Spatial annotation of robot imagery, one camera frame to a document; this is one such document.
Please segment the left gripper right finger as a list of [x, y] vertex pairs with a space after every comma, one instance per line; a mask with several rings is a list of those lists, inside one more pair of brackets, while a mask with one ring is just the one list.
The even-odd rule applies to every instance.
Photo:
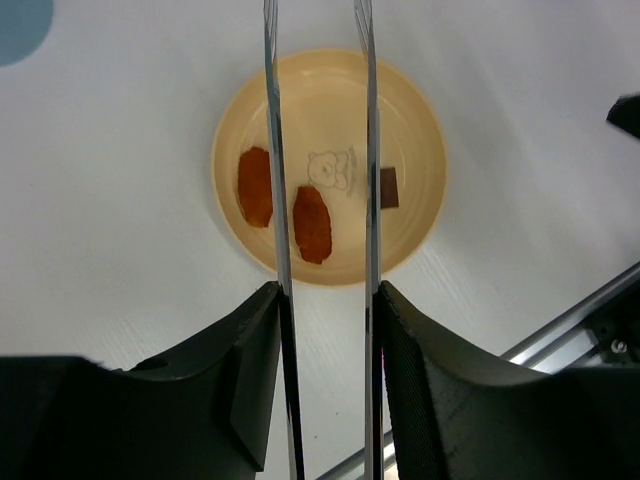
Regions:
[[635, 479], [639, 370], [541, 373], [503, 360], [379, 289], [403, 479]]

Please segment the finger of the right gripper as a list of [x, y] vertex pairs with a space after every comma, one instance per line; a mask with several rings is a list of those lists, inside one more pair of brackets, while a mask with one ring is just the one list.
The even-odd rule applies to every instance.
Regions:
[[610, 108], [606, 121], [626, 134], [640, 139], [640, 94], [619, 97]]

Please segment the brown chocolate square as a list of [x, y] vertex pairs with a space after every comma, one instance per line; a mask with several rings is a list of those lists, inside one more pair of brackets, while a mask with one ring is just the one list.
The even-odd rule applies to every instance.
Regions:
[[399, 207], [399, 192], [396, 169], [382, 167], [380, 169], [380, 208], [395, 209]]

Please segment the fried cutlet piece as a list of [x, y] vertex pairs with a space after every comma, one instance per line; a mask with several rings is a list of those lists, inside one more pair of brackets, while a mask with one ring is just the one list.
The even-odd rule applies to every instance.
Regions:
[[237, 194], [246, 222], [255, 228], [267, 228], [273, 214], [268, 151], [254, 146], [241, 154]]
[[295, 242], [302, 259], [321, 265], [332, 253], [332, 231], [320, 192], [313, 186], [300, 186], [292, 213]]

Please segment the metal tongs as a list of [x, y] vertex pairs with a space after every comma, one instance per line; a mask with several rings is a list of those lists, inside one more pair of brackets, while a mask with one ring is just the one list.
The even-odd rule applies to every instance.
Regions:
[[[372, 4], [354, 3], [361, 49], [367, 62], [367, 148], [366, 148], [366, 304], [365, 304], [365, 447], [364, 476], [384, 477], [382, 370], [383, 356], [376, 296], [381, 284], [381, 165], [378, 109], [377, 59]], [[285, 402], [288, 428], [289, 477], [303, 479], [304, 454], [292, 296], [288, 210], [281, 128], [280, 89], [277, 75], [278, 3], [265, 1], [264, 65], [267, 96], [270, 172], [278, 277], [277, 303], [281, 332]]]

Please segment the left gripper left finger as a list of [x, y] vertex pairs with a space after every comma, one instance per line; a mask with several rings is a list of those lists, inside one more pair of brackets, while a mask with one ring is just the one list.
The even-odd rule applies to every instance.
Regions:
[[130, 370], [79, 356], [1, 361], [5, 479], [252, 479], [279, 358], [277, 285]]

